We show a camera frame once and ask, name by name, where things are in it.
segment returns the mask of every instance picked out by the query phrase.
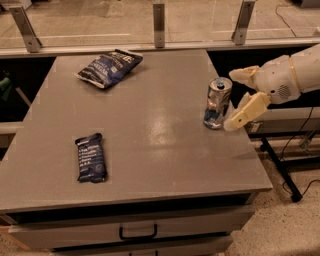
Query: soda can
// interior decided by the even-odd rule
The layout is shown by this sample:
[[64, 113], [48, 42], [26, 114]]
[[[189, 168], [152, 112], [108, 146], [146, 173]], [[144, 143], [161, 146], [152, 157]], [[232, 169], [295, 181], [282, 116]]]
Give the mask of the soda can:
[[212, 130], [223, 126], [224, 117], [229, 107], [232, 82], [226, 77], [210, 80], [208, 88], [207, 108], [204, 115], [204, 125]]

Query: blue wrapper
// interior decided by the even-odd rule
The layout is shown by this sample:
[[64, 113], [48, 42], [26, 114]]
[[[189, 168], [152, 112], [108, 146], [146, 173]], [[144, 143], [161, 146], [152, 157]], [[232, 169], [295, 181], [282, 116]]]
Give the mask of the blue wrapper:
[[107, 169], [102, 150], [102, 135], [96, 133], [75, 141], [78, 146], [79, 177], [78, 181], [102, 182], [107, 176]]
[[107, 89], [119, 83], [142, 60], [142, 54], [116, 49], [101, 55], [75, 76], [101, 89]]

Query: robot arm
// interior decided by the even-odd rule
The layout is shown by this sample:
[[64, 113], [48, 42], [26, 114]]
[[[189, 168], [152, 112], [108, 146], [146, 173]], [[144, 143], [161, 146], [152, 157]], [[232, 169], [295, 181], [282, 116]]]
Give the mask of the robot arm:
[[301, 93], [320, 89], [320, 44], [280, 56], [261, 67], [232, 70], [229, 76], [257, 91], [252, 96], [244, 95], [236, 111], [225, 120], [225, 130], [235, 130], [262, 115], [269, 104], [296, 100]]

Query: cabinet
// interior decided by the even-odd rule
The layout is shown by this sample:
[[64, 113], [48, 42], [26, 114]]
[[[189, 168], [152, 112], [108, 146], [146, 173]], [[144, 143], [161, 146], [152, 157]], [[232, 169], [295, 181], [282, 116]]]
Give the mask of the cabinet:
[[[206, 51], [144, 53], [108, 91], [74, 76], [95, 57], [57, 57], [7, 151], [0, 213], [10, 234], [56, 255], [225, 251], [272, 185], [244, 129], [202, 123], [217, 76]], [[108, 179], [79, 183], [74, 140], [94, 132]]]

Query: black cable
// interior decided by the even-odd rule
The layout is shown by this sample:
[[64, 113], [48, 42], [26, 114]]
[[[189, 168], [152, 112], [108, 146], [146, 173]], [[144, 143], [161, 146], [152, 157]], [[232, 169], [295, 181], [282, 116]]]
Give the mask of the black cable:
[[[309, 184], [308, 184], [308, 186], [307, 186], [307, 188], [305, 189], [305, 191], [301, 194], [302, 196], [304, 196], [305, 193], [307, 193], [307, 191], [309, 190], [311, 184], [314, 183], [314, 182], [320, 182], [320, 180], [316, 179], [316, 180], [310, 181]], [[286, 189], [286, 187], [285, 187], [286, 184], [287, 184], [286, 182], [283, 182], [283, 183], [282, 183], [282, 188], [283, 188], [284, 191], [286, 191], [288, 194], [292, 195], [292, 193], [291, 193], [288, 189]]]
[[[309, 121], [309, 119], [311, 118], [313, 109], [314, 109], [314, 107], [311, 108], [308, 118], [307, 118], [307, 119], [304, 121], [304, 123], [301, 125], [298, 133], [301, 132], [301, 130], [303, 129], [303, 127], [306, 125], [306, 123], [307, 123], [307, 122]], [[285, 161], [285, 160], [283, 159], [284, 151], [285, 151], [285, 149], [287, 148], [287, 146], [289, 145], [290, 141], [291, 141], [295, 136], [296, 136], [296, 135], [293, 135], [293, 136], [288, 140], [287, 144], [283, 147], [282, 152], [281, 152], [281, 158], [279, 158], [280, 160]], [[309, 183], [309, 185], [307, 186], [306, 190], [301, 194], [302, 196], [304, 196], [304, 194], [307, 193], [307, 191], [308, 191], [308, 189], [310, 188], [311, 184], [314, 183], [314, 182], [320, 182], [320, 180], [315, 179], [315, 180], [310, 181], [310, 183]], [[286, 182], [283, 182], [283, 183], [282, 183], [282, 188], [283, 188], [288, 194], [292, 195], [292, 193], [285, 188], [285, 185], [286, 185], [286, 184], [287, 184]]]
[[[311, 115], [312, 115], [313, 109], [314, 109], [314, 107], [311, 108], [308, 118], [304, 121], [304, 123], [303, 123], [302, 126], [300, 127], [298, 133], [302, 131], [303, 127], [304, 127], [304, 126], [306, 125], [306, 123], [309, 121], [309, 119], [310, 119], [310, 117], [311, 117]], [[292, 140], [294, 137], [296, 137], [296, 135], [293, 135], [293, 136], [288, 140], [288, 142], [287, 142], [287, 144], [284, 146], [284, 148], [282, 149], [282, 151], [281, 151], [281, 156], [280, 156], [279, 160], [285, 161], [285, 160], [283, 159], [284, 151], [286, 150], [286, 148], [288, 147], [289, 143], [291, 142], [291, 140]]]
[[290, 27], [290, 25], [285, 21], [285, 19], [284, 19], [284, 18], [279, 14], [279, 12], [278, 12], [278, 8], [279, 8], [279, 7], [290, 7], [290, 6], [292, 6], [292, 5], [293, 5], [293, 4], [290, 4], [290, 5], [280, 5], [280, 4], [278, 4], [277, 7], [276, 7], [276, 14], [282, 19], [283, 23], [286, 24], [288, 28], [290, 28], [292, 34], [293, 34], [295, 37], [297, 37], [296, 33], [294, 33], [294, 31], [292, 30], [292, 28]]

